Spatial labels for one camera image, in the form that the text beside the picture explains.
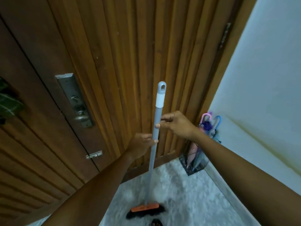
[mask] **white wall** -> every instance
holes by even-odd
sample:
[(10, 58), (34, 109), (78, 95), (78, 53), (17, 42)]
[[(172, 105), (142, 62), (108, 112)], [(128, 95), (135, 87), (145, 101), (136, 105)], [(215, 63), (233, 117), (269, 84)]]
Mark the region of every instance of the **white wall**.
[(210, 110), (301, 175), (301, 0), (258, 0)]

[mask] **gray broom handle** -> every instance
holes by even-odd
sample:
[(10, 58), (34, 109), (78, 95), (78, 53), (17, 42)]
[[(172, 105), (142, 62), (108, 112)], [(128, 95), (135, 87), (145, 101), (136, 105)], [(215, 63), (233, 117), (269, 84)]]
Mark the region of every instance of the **gray broom handle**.
[[(166, 83), (159, 82), (157, 98), (156, 98), (155, 119), (154, 119), (154, 123), (153, 123), (153, 140), (157, 140), (158, 136), (159, 136), (159, 129), (156, 128), (155, 125), (161, 121), (162, 109), (163, 109), (164, 98), (165, 98), (165, 91), (166, 91)], [(157, 144), (153, 145), (150, 150), (150, 164), (148, 167), (148, 180), (147, 180), (146, 191), (145, 191), (145, 205), (148, 204), (148, 196), (149, 196), (150, 185), (151, 185), (151, 177), (153, 174), (153, 165), (154, 165), (155, 157), (156, 157), (156, 149), (157, 149)]]

